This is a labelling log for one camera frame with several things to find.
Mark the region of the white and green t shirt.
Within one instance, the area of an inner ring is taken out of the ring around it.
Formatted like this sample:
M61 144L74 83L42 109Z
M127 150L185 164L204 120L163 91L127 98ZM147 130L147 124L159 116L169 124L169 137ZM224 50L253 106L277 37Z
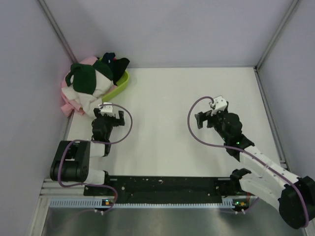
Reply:
M94 109L102 103L102 97L114 85L110 67L96 60L92 65L74 63L64 79L62 95L68 102L77 103L76 109L94 118Z

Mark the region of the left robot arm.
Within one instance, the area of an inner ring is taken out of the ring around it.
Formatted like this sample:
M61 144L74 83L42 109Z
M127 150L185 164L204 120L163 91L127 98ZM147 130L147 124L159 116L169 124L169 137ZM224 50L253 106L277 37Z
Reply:
M94 109L96 118L91 122L92 141L61 141L50 168L53 181L94 184L95 190L106 195L112 184L106 180L108 173L90 167L91 158L107 157L111 150L110 135L114 127L124 126L124 111L106 114Z

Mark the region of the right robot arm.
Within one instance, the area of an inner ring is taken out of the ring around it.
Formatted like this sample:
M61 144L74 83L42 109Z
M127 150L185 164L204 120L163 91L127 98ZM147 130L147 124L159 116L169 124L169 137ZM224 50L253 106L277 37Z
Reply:
M221 146L244 165L247 173L229 183L237 195L252 193L273 206L286 224L305 228L315 218L315 181L300 177L264 155L242 132L239 116L228 110L195 114L198 129L207 123L223 139Z

